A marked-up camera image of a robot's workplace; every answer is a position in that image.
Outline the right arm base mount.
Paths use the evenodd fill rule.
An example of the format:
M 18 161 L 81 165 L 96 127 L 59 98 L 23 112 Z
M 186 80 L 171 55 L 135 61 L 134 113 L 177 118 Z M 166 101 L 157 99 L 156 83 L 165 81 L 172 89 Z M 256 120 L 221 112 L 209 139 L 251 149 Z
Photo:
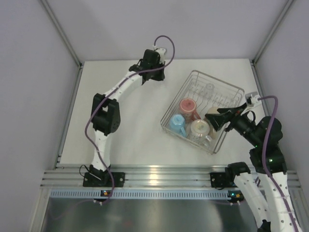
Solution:
M 227 176 L 224 172 L 212 172 L 210 173 L 211 187 L 217 190 L 223 190 L 230 187 Z

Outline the pink patterned mug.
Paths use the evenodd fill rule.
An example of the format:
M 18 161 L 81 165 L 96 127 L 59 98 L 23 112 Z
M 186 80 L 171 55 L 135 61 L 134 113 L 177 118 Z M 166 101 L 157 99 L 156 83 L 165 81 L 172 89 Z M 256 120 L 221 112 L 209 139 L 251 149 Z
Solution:
M 180 101 L 179 112 L 184 117 L 186 123 L 201 119 L 197 113 L 197 103 L 191 98 L 184 98 Z

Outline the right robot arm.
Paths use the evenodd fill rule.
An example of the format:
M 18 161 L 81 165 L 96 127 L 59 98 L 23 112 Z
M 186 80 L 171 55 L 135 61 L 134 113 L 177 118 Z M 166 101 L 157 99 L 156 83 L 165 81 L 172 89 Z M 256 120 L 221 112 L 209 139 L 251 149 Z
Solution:
M 226 132 L 235 130 L 253 145 L 250 160 L 264 191 L 259 190 L 245 162 L 231 163 L 225 168 L 226 182 L 241 191 L 259 232 L 300 232 L 288 190 L 287 165 L 279 148 L 283 137 L 281 123 L 274 115 L 256 123 L 248 118 L 250 112 L 243 104 L 235 108 L 216 107 L 205 114 L 215 131 L 227 124 Z

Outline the orange interior white mug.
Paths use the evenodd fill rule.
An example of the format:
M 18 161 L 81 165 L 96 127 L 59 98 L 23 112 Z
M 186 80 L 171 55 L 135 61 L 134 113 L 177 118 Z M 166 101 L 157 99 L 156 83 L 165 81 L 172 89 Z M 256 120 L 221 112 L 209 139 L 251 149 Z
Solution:
M 213 141 L 213 139 L 209 135 L 210 130 L 210 125 L 205 120 L 194 120 L 190 126 L 188 139 L 191 142 L 200 146 L 210 147 Z

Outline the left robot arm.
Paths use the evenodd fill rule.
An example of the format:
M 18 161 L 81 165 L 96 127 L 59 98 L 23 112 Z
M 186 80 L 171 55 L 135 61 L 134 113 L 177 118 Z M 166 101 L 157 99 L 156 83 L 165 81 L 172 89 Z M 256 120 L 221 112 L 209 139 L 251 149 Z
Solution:
M 135 89 L 148 80 L 163 81 L 165 48 L 147 49 L 138 64 L 132 65 L 126 75 L 105 94 L 96 94 L 93 98 L 91 123 L 95 140 L 93 161 L 89 172 L 99 186 L 106 186 L 110 181 L 107 168 L 110 167 L 111 139 L 120 126 L 120 102 L 127 98 Z

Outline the cream coral pattern mug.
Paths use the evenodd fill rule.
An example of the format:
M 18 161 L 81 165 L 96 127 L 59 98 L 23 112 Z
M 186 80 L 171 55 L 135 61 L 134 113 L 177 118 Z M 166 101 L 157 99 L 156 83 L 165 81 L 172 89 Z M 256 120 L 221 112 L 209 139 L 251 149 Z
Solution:
M 218 107 L 211 107 L 208 111 L 207 114 L 219 114 L 219 112 L 217 111 L 219 108 Z M 210 131 L 209 131 L 209 136 L 215 140 L 217 138 L 217 132 L 215 131 L 215 129 L 213 128 L 212 124 L 210 123 L 210 121 L 204 117 L 204 120 L 208 123 L 209 127 L 210 127 Z

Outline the light blue mug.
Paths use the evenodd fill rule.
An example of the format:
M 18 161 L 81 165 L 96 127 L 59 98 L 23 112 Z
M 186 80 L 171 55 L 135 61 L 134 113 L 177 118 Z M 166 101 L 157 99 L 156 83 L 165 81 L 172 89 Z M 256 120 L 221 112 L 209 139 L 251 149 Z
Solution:
M 182 137 L 187 137 L 185 131 L 185 119 L 181 114 L 175 114 L 170 118 L 169 128 L 172 132 L 181 135 Z

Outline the clear glass cup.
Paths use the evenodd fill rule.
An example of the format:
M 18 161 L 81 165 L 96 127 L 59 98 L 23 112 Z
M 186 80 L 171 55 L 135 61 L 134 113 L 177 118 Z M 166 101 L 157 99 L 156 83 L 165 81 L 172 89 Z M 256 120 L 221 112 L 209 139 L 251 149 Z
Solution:
M 214 92 L 214 84 L 207 83 L 204 87 L 204 97 L 210 99 Z

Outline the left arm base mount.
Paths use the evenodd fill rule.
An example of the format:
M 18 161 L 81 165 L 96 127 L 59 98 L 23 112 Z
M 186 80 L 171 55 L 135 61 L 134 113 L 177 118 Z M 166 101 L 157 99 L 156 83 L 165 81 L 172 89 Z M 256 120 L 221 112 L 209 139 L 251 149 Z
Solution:
M 112 177 L 108 170 L 102 171 L 90 165 L 84 174 L 83 187 L 116 187 L 121 188 L 125 183 L 124 172 L 112 172 Z

